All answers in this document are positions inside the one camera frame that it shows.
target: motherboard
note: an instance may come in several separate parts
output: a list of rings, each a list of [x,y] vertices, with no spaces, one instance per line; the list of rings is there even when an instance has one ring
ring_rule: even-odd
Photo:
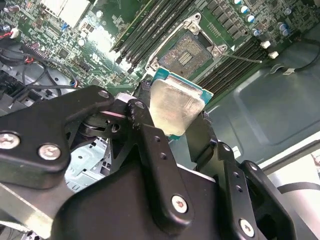
[[[159,67],[224,95],[314,27],[313,0],[8,0],[1,24],[79,86],[131,93]],[[59,65],[53,66],[69,75]]]

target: silver screw head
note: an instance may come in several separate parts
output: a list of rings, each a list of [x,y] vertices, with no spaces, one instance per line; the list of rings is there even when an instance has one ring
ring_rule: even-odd
[[[251,167],[253,170],[255,170],[255,171],[258,170],[258,168],[257,168],[255,165],[253,165],[252,163],[249,163],[249,164],[250,164],[250,167]]]
[[[45,144],[38,150],[39,156],[44,160],[57,160],[61,155],[61,150],[52,144]]]
[[[250,238],[253,238],[255,235],[254,228],[251,226],[251,224],[245,220],[245,219],[240,219],[239,220],[240,227],[242,231],[245,233]]]
[[[13,149],[20,144],[20,138],[13,133],[0,134],[0,149]]]
[[[171,199],[174,209],[181,214],[185,214],[188,210],[187,202],[178,195],[174,195]]]
[[[107,93],[106,91],[101,90],[98,92],[98,94],[105,99],[109,98],[109,93]]]

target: heatsink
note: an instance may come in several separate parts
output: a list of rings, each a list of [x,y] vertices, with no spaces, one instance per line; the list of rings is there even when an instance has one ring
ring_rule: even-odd
[[[76,27],[89,8],[88,0],[41,0],[46,11],[65,21],[71,28]]]

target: red wire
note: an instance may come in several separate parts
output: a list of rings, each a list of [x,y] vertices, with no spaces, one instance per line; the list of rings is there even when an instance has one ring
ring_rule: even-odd
[[[13,32],[8,32],[4,35],[0,35],[0,39],[4,39],[5,37],[11,36],[13,34]]]

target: white connector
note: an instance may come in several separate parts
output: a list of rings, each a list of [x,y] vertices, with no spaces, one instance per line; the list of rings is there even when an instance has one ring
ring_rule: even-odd
[[[260,46],[261,46],[263,49],[267,49],[268,47],[271,46],[271,43],[270,43],[270,41],[264,41],[264,42],[260,43]]]
[[[12,28],[11,33],[12,34],[11,34],[10,38],[11,39],[15,39],[15,38],[17,38],[19,36],[19,29],[18,28]]]
[[[279,53],[277,51],[273,51],[268,54],[269,58],[276,59],[279,56]]]

